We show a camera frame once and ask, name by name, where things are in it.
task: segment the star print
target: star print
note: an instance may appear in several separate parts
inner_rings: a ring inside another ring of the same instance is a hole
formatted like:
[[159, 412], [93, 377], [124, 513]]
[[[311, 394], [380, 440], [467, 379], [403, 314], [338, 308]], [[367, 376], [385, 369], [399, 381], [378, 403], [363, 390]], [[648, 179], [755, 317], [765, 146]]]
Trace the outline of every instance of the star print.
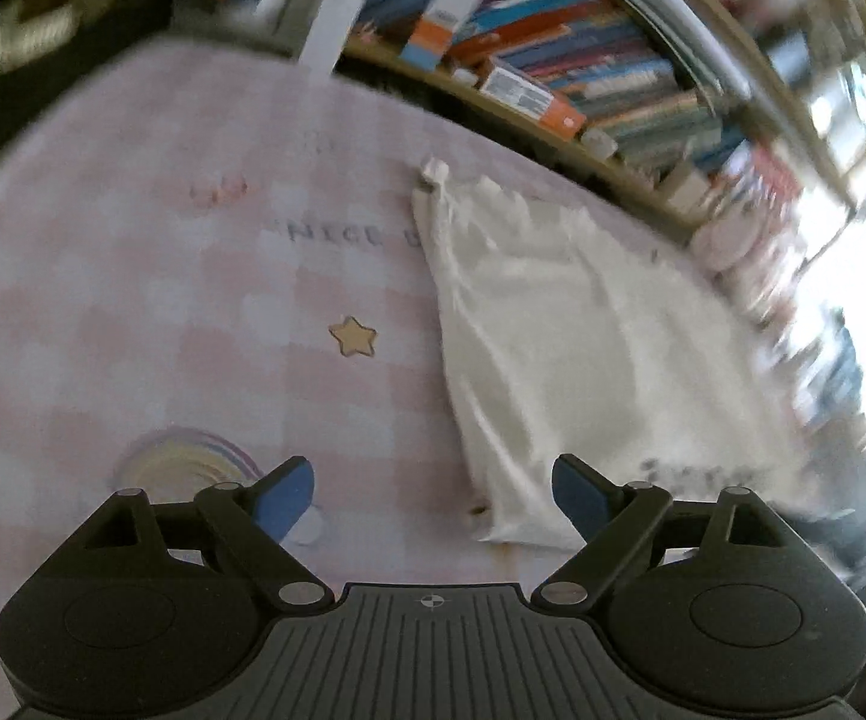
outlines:
[[329, 333], [340, 343], [340, 354], [350, 357], [353, 354], [374, 356], [372, 343], [377, 338], [377, 331], [372, 327], [364, 327], [354, 317], [347, 317], [343, 324], [331, 324]]

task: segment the table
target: table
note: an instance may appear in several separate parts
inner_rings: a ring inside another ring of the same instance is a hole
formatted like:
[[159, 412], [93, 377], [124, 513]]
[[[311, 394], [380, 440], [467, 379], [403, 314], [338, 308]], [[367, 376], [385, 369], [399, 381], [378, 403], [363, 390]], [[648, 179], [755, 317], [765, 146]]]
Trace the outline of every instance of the table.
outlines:
[[[318, 474], [344, 581], [521, 581], [563, 553], [473, 541], [410, 196], [431, 154], [672, 247], [458, 125], [302, 67], [158, 38], [0, 159], [0, 608], [112, 491], [137, 437], [217, 433]], [[214, 203], [214, 196], [219, 202]], [[378, 331], [344, 358], [329, 324]], [[0, 669], [0, 716], [14, 705]]]

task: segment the gingham pattern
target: gingham pattern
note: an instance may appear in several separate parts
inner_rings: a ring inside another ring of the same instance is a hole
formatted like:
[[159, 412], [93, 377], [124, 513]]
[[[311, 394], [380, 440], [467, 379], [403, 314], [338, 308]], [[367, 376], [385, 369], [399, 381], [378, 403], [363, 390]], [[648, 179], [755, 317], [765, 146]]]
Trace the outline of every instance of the gingham pattern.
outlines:
[[[430, 154], [666, 248], [462, 127], [175, 39], [134, 50], [19, 139], [0, 162], [0, 608], [106, 498], [126, 447], [170, 424], [228, 437], [264, 469], [313, 461], [326, 531], [297, 553], [337, 589], [529, 589], [564, 560], [465, 529], [409, 206]], [[340, 356], [327, 327], [347, 314], [377, 329], [374, 358]], [[13, 705], [0, 669], [0, 716]]]

